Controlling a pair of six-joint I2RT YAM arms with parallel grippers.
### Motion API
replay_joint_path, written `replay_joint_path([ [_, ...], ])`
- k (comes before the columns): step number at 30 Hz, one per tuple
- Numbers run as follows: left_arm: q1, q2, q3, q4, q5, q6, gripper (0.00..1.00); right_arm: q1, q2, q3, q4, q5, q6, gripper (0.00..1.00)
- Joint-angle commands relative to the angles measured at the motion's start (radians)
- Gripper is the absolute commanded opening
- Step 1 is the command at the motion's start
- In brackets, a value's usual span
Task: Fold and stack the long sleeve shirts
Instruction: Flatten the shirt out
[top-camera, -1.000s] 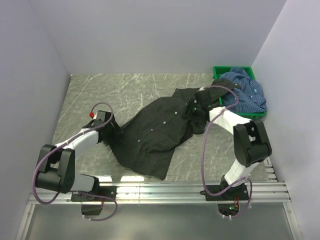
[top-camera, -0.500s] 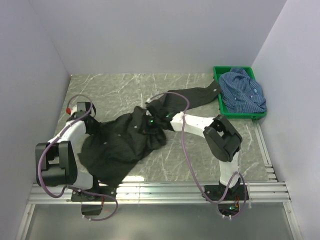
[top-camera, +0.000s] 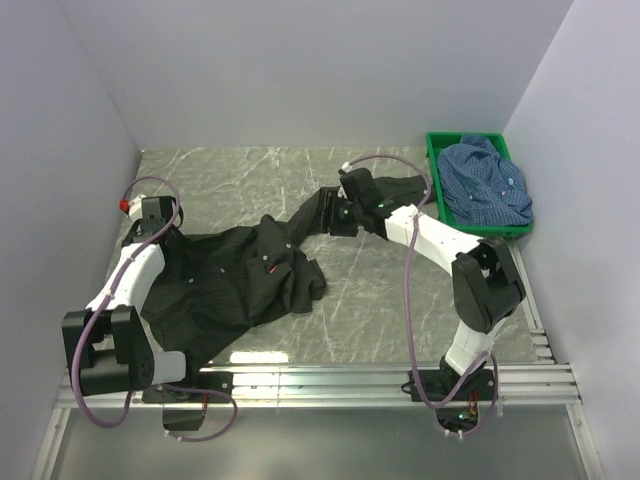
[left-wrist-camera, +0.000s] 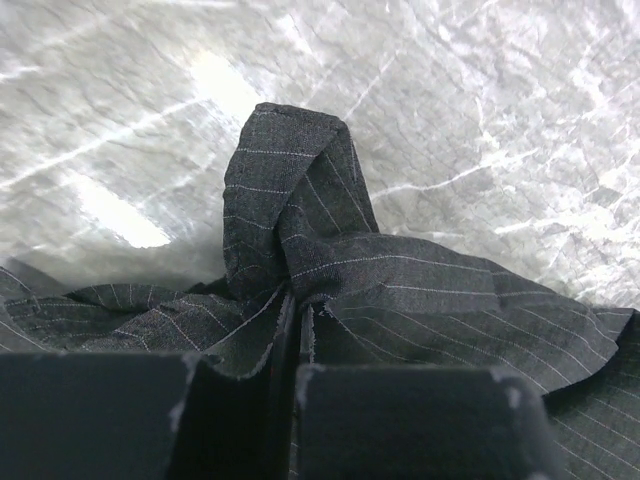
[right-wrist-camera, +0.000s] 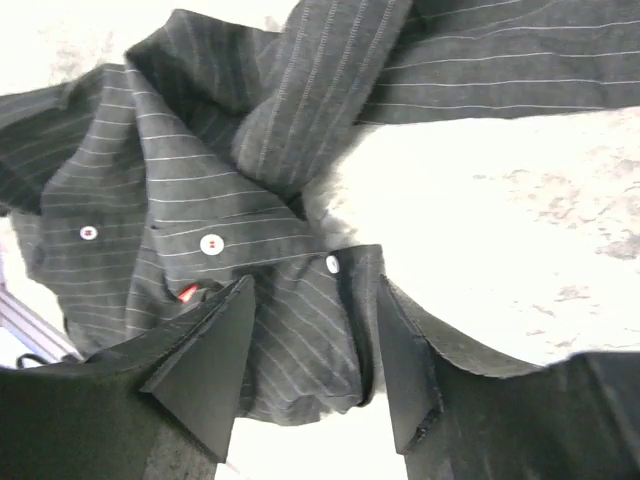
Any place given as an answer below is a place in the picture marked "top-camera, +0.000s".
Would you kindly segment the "black pinstripe long sleeve shirt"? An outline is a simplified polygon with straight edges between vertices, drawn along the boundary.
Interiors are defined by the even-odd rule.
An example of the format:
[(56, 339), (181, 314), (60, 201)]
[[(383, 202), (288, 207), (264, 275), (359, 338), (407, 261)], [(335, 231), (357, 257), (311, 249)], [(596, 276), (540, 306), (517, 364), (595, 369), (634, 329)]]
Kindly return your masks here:
[(142, 316), (165, 351), (186, 355), (195, 375), (250, 329), (289, 313), (308, 313), (327, 282), (301, 249), (319, 229), (320, 188), (287, 221), (270, 215), (254, 226), (211, 235), (167, 235), (166, 266)]

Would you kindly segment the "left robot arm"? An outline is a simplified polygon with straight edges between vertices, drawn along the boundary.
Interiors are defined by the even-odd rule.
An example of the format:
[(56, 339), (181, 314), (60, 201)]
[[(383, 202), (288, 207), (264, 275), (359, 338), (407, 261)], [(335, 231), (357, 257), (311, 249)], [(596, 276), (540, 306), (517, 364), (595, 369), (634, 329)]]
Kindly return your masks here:
[(140, 313), (166, 266), (168, 229), (182, 216), (171, 196), (140, 195), (125, 209), (132, 225), (118, 263), (102, 291), (85, 309), (69, 312), (62, 336), (72, 388), (80, 396), (145, 390), (166, 383), (179, 402), (195, 399), (200, 375), (187, 368), (181, 351), (155, 352)]

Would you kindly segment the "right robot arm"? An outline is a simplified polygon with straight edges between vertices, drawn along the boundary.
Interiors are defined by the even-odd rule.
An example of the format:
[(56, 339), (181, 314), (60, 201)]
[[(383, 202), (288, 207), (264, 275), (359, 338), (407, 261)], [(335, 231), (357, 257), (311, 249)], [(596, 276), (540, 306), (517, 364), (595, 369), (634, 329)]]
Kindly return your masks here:
[(459, 325), (442, 361), (440, 385), (446, 396), (460, 400), (475, 388), (473, 362), (491, 351), (526, 290), (504, 239), (461, 232), (420, 210), (428, 186), (420, 176), (375, 178), (366, 168), (344, 173), (338, 187), (320, 190), (319, 229), (351, 237), (364, 229), (450, 275)]

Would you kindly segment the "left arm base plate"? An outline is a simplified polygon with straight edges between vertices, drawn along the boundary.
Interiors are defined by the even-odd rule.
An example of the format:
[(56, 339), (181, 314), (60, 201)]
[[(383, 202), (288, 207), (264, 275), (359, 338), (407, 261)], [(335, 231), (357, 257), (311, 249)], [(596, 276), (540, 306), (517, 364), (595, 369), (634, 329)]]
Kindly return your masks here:
[(230, 404), (233, 374), (200, 372), (194, 384), (186, 381), (166, 386), (152, 386), (142, 393), (141, 403), (160, 407), (163, 427), (173, 432), (198, 432), (208, 410), (214, 405)]

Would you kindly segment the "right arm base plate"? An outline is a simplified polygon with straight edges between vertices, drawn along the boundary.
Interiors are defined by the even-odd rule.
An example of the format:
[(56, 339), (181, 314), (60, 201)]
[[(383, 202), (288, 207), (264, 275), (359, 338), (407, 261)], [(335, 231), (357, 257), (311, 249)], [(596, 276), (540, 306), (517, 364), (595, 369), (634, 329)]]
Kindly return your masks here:
[[(420, 370), (419, 378), (427, 398), (442, 402), (459, 379), (453, 372)], [(493, 413), (498, 403), (498, 381), (492, 369), (472, 373), (444, 408), (435, 409), (437, 423), (446, 436), (459, 439), (474, 432)]]

